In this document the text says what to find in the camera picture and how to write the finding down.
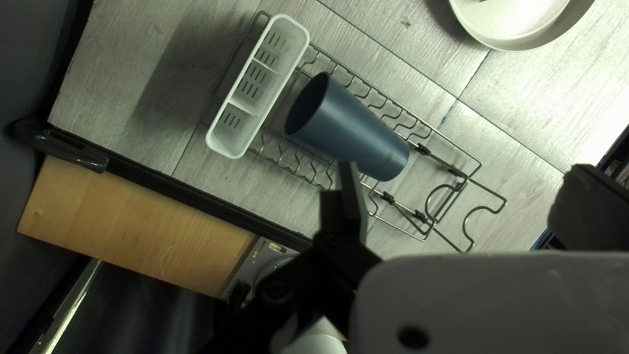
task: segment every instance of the wooden cutting board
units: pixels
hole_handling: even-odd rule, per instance
[[[213,297],[257,239],[111,173],[51,156],[18,232]]]

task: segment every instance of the cup rim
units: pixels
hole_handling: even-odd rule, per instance
[[[284,124],[284,133],[293,135],[299,132],[319,110],[330,87],[331,76],[323,71],[315,75],[301,90]]]

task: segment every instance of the white plate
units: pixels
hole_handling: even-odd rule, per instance
[[[449,0],[477,41],[505,52],[530,50],[569,30],[594,0]]]

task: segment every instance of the wooden panel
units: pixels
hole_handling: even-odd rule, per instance
[[[447,0],[321,0],[455,96],[489,52],[465,32]]]
[[[123,178],[50,156],[18,231],[213,297],[256,240]]]
[[[97,1],[50,122],[171,174],[258,3]]]
[[[455,100],[316,1],[275,1],[261,4],[260,9],[293,17],[310,31],[313,43],[433,124],[441,122]],[[319,229],[319,189],[251,152],[237,160],[213,152],[204,141],[209,122],[211,118],[199,124],[173,176],[261,217],[312,236]],[[277,146],[265,149],[265,152],[277,150]],[[283,161],[288,163],[292,154],[292,151],[284,151]],[[301,161],[301,164],[302,173],[303,169],[310,168],[309,161]],[[325,171],[320,171],[317,178],[325,180]]]
[[[480,210],[471,216],[467,228],[476,240],[474,251],[529,250],[546,228],[548,210],[563,174],[461,102],[448,113],[441,131],[483,162],[474,179],[508,200],[498,215]],[[477,166],[442,139],[434,137],[426,146],[465,173],[471,173]],[[392,193],[401,203],[423,210],[425,198],[432,188],[458,181],[461,179],[449,175],[445,169],[437,169],[435,163],[422,157]],[[501,201],[470,183],[438,229],[459,247],[466,247],[468,243],[461,229],[463,219],[478,205],[496,209]],[[409,225],[392,207],[383,210],[381,216]],[[382,223],[370,230],[367,245],[384,258],[454,252],[436,234],[431,234],[422,243]]]
[[[597,0],[544,47],[492,51],[461,100],[562,171],[596,164],[629,123],[628,16]]]

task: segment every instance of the dish rack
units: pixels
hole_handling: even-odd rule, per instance
[[[256,25],[264,26],[264,22],[268,22],[271,17],[272,16],[265,11],[258,12],[247,31],[248,34],[243,37],[239,49],[247,41],[255,43],[257,37],[251,34],[252,28]],[[387,124],[409,143],[412,149],[411,156],[414,153],[418,159],[431,159],[434,163],[445,169],[450,177],[455,180],[434,187],[428,193],[424,204],[417,206],[405,205],[399,202],[394,193],[389,193],[383,188],[386,183],[378,182],[363,174],[360,176],[360,183],[365,188],[364,194],[368,198],[367,209],[369,215],[375,218],[376,221],[383,222],[413,237],[417,241],[426,241],[428,236],[434,233],[454,248],[454,250],[460,253],[470,251],[475,245],[474,238],[470,236],[466,228],[470,216],[479,210],[485,210],[494,215],[498,214],[504,209],[507,203],[505,197],[473,178],[482,168],[482,162],[313,43],[309,43],[306,48],[291,79],[288,81],[287,86],[270,111],[267,120],[253,139],[248,148],[248,152],[282,168],[287,173],[292,174],[296,178],[301,178],[319,189],[330,190],[335,187],[335,175],[337,171],[335,162],[324,156],[318,156],[309,151],[307,147],[303,147],[299,145],[299,143],[291,141],[283,133],[284,120],[290,109],[291,99],[295,98],[301,90],[301,87],[303,87],[308,80],[321,71],[328,71],[339,82],[343,83],[354,96],[358,97],[367,107],[379,115],[381,119],[386,120]],[[221,80],[224,80],[225,76],[226,73],[223,74]],[[219,91],[218,87],[212,97],[215,104],[222,102],[222,99],[217,97],[216,94]],[[461,169],[454,166],[454,163],[446,162],[444,159],[434,154],[426,146],[428,140],[433,137],[439,137],[451,148],[459,151],[473,161],[476,165],[472,171],[464,173]],[[477,205],[467,212],[463,219],[461,230],[468,243],[466,246],[459,247],[448,236],[440,232],[437,226],[444,220],[448,211],[451,210],[461,193],[470,183],[497,198],[500,205],[497,208],[492,208],[487,205]],[[397,214],[402,215],[402,220],[407,224],[402,225],[399,222],[396,223],[382,215],[385,208],[391,207]]]

